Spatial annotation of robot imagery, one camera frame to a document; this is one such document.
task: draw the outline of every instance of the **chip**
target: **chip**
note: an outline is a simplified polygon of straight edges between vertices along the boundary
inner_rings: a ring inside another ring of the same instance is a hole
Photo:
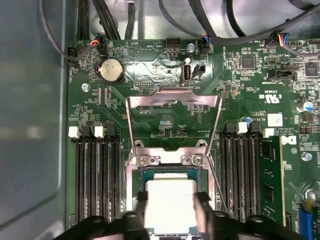
[[[242,69],[254,69],[255,58],[253,56],[243,56],[241,58]]]
[[[318,64],[315,62],[306,62],[305,65],[305,76],[306,77],[317,77],[318,76]]]

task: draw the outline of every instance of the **gray case wall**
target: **gray case wall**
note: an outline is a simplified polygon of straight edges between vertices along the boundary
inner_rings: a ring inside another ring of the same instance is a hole
[[[122,37],[124,1],[107,1]],[[217,34],[236,37],[223,0],[202,3]],[[181,24],[203,32],[187,0],[164,4]],[[53,35],[65,46],[75,36],[76,0],[44,0],[44,5]],[[138,0],[136,6],[135,39],[188,38],[162,17],[158,0]],[[234,12],[244,32],[253,34],[302,11],[287,0],[234,0]],[[92,9],[92,21],[95,15]],[[319,22],[313,15],[290,32],[319,37]],[[52,239],[65,227],[68,71],[43,31],[38,0],[0,0],[0,23],[0,239]],[[91,22],[91,28],[94,33],[101,26]]]

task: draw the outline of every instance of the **capacitor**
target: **capacitor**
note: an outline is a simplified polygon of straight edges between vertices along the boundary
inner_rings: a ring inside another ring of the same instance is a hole
[[[245,122],[247,125],[250,125],[250,123],[252,123],[252,118],[249,116],[243,116],[241,118],[241,122]]]
[[[313,103],[310,101],[300,102],[298,106],[296,106],[296,110],[300,113],[312,111]]]
[[[120,83],[124,78],[124,73],[124,66],[114,58],[109,58],[96,67],[96,74],[109,85]]]

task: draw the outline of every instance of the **metal bracket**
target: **metal bracket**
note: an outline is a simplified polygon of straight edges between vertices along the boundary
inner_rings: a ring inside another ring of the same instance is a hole
[[[144,147],[143,143],[135,140],[132,126],[131,109],[147,106],[163,106],[180,101],[184,106],[208,105],[217,109],[212,119],[209,143],[199,140],[194,147],[180,147],[175,151],[166,151],[162,147]],[[133,209],[132,172],[139,167],[158,166],[161,164],[181,164],[182,166],[201,166],[208,169],[208,190],[211,199],[215,199],[215,176],[212,166],[211,147],[221,112],[221,98],[218,95],[195,95],[188,88],[161,88],[151,96],[130,96],[125,100],[129,125],[131,151],[126,161],[126,210]]]

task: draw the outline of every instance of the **white slot latch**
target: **white slot latch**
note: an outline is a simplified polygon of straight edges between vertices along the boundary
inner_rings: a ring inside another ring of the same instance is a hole
[[[79,139],[80,138],[80,131],[79,127],[77,126],[70,126],[68,131],[68,136],[72,139]]]
[[[98,139],[103,139],[105,137],[105,131],[103,126],[94,127],[94,136]]]
[[[267,139],[269,137],[272,137],[275,135],[275,129],[274,128],[265,128],[262,131],[262,135],[264,139]]]
[[[247,123],[244,121],[238,122],[238,125],[236,126],[236,134],[245,134],[246,132],[248,132]]]

